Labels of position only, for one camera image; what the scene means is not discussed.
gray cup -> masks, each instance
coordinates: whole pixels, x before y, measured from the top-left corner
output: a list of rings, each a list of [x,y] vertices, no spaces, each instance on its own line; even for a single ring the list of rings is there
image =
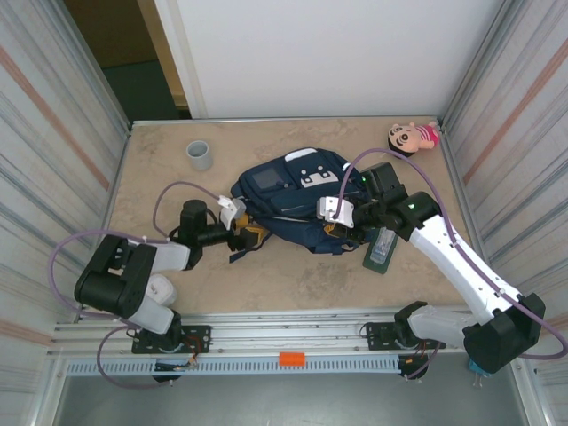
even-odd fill
[[[195,140],[187,146],[187,156],[194,169],[204,171],[213,165],[209,144],[204,140]]]

orange tag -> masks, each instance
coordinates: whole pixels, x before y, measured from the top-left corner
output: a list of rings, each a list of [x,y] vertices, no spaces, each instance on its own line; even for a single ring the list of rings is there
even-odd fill
[[[281,352],[278,363],[281,367],[305,367],[305,353]]]

corrugated metal wall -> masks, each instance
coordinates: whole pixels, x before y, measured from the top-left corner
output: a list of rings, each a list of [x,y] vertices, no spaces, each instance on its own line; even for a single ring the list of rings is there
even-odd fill
[[[525,1],[475,86],[445,119],[450,148],[491,264],[536,292],[568,331],[568,2]],[[543,332],[541,353],[559,343]],[[538,377],[568,422],[568,359]]]
[[[128,137],[57,2],[0,2],[0,423],[26,420],[56,321],[47,258],[102,225]],[[71,296],[92,241],[69,245],[57,279]]]

marble-pattern surface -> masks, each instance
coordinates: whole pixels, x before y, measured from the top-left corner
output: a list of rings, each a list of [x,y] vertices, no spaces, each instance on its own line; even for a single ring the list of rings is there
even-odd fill
[[[172,181],[187,180],[210,191],[229,194],[242,171],[289,151],[325,147],[353,159],[365,149],[386,147],[387,131],[395,123],[427,123],[431,117],[354,118],[271,122],[187,122],[136,126],[120,184],[111,227],[157,237],[152,228],[156,197]],[[191,168],[187,144],[206,140],[214,164],[206,172]],[[441,150],[421,151],[413,157],[429,174],[447,204],[455,227],[465,226]],[[427,186],[410,166],[386,154],[371,154],[360,169],[391,161],[409,193]],[[187,186],[172,188],[158,212],[167,232],[178,224],[184,201],[215,203]],[[415,300],[431,304],[461,304],[462,298],[436,266],[411,244],[399,240],[385,275],[361,265],[367,247],[342,256],[313,255],[305,248],[272,237],[256,253],[229,264],[225,245],[204,249],[202,260],[190,272],[165,275],[174,282],[181,313],[250,312],[316,308],[402,306]]]

stuffed doll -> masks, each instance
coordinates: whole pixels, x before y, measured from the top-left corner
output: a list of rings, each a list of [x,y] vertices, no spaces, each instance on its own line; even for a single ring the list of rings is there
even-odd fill
[[[409,157],[419,149],[432,149],[440,141],[438,124],[430,122],[427,126],[408,126],[394,124],[389,130],[389,148]]]

